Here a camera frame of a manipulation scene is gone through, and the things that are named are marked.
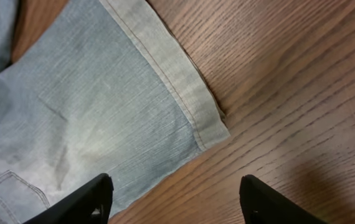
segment black object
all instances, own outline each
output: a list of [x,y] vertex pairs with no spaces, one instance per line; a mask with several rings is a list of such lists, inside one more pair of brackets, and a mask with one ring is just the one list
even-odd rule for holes
[[[107,224],[113,190],[100,174],[25,224]],[[253,175],[241,179],[240,204],[246,224],[325,224]]]
[[100,174],[25,224],[107,224],[113,190],[111,177]]
[[241,179],[240,204],[246,224],[325,224],[253,175]]

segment light blue jeans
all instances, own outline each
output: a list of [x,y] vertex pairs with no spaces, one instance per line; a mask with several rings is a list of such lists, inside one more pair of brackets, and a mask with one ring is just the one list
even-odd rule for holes
[[71,0],[9,66],[18,2],[0,0],[0,223],[32,218],[101,172],[115,214],[229,136],[145,1],[102,3]]

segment faded denim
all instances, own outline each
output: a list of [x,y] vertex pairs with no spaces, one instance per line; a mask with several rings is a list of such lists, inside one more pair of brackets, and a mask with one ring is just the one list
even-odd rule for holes
[[0,0],[0,223],[32,218],[101,172],[113,179],[115,214],[203,151],[97,0],[71,0],[9,66],[16,10]]

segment wooden surface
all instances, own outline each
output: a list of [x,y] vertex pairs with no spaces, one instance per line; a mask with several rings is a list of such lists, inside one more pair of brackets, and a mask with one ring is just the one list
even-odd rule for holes
[[[27,2],[14,61],[65,0]],[[355,0],[150,3],[203,73],[232,137],[110,223],[244,223],[246,174],[327,222],[355,223]]]

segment back pocket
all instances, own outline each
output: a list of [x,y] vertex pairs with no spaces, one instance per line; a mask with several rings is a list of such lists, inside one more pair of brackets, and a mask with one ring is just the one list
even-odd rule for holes
[[14,223],[23,223],[50,207],[45,194],[13,171],[0,175],[0,206]]

